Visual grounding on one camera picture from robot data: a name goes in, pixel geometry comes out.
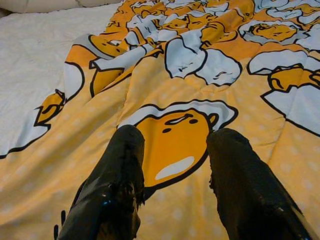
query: yellow blanket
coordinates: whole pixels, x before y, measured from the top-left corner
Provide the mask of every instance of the yellow blanket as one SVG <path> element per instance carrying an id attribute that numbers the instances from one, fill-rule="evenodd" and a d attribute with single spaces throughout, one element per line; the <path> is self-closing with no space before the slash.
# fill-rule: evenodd
<path id="1" fill-rule="evenodd" d="M 206 136 L 245 135 L 320 235 L 320 2 L 126 0 L 0 147 L 0 239 L 53 239 L 117 127 L 145 138 L 139 240 L 228 239 Z"/>

